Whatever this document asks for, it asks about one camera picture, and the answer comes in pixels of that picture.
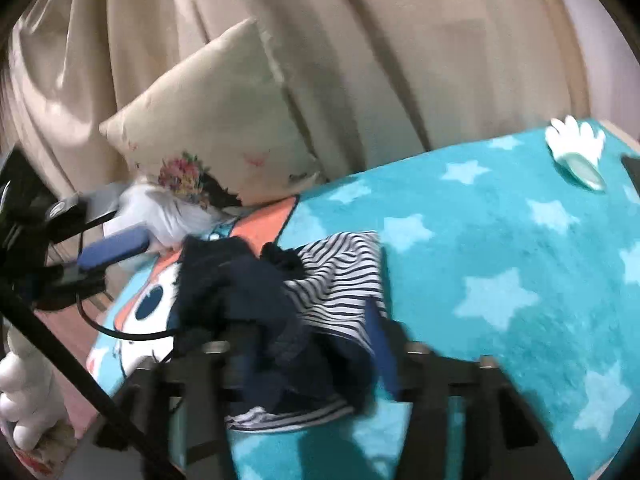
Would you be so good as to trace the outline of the navy striped pants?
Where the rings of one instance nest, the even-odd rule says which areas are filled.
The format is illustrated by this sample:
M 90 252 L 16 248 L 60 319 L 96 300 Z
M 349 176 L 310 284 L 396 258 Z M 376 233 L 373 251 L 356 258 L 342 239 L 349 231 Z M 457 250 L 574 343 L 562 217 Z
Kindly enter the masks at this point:
M 226 423 L 242 432 L 316 426 L 363 412 L 375 384 L 367 307 L 386 311 L 373 231 L 255 254 L 241 237 L 182 245 L 170 326 L 186 353 L 229 341 Z

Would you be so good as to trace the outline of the grey plush pillow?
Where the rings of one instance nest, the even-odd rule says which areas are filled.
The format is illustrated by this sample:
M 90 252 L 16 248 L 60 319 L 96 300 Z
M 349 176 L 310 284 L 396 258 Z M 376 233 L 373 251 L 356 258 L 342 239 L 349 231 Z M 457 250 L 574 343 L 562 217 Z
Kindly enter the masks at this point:
M 178 248 L 188 235 L 212 232 L 228 219 L 215 208 L 185 202 L 157 185 L 136 183 L 119 196 L 115 217 L 104 223 L 103 235 L 143 226 L 151 235 L 150 252 L 163 252 Z

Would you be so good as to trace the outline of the beige floral cushion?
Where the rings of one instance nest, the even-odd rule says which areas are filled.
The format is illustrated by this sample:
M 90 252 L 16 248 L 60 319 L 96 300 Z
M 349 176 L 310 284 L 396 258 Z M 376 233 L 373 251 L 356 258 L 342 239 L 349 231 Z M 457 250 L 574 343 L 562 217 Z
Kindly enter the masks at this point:
M 137 174 L 203 208 L 268 204 L 323 180 L 250 18 L 160 76 L 100 131 Z

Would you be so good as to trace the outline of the teal cartoon blanket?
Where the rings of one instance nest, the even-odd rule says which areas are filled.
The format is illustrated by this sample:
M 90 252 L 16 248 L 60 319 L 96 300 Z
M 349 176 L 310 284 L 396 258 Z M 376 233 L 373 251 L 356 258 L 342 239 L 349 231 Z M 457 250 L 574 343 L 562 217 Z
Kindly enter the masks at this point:
M 639 197 L 608 136 L 603 192 L 529 130 L 450 146 L 254 211 L 220 235 L 310 247 L 373 232 L 388 310 L 446 356 L 495 356 L 570 472 L 597 477 L 639 413 Z

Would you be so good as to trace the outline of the white green plush toy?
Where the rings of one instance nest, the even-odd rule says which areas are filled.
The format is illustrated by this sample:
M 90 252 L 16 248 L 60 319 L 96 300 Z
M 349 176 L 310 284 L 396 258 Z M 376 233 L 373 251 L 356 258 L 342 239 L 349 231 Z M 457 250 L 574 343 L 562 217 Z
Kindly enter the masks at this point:
M 577 182 L 594 192 L 605 191 L 599 169 L 606 142 L 602 129 L 594 131 L 589 122 L 578 122 L 570 115 L 563 120 L 551 118 L 544 130 L 544 140 L 554 162 Z

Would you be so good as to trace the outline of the black smartphone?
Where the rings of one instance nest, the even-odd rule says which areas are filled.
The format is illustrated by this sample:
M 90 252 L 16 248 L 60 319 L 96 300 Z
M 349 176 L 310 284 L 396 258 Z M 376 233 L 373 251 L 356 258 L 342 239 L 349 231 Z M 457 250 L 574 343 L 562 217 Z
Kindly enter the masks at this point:
M 623 155 L 620 158 L 636 192 L 640 195 L 640 158 Z

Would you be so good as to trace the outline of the beige curtain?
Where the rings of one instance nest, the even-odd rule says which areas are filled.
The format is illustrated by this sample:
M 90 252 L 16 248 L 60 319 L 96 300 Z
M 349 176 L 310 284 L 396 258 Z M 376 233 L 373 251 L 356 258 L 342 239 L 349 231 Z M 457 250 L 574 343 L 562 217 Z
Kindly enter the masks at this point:
M 60 195 L 140 176 L 102 122 L 248 18 L 322 181 L 590 113 L 562 0 L 24 0 L 2 145 Z

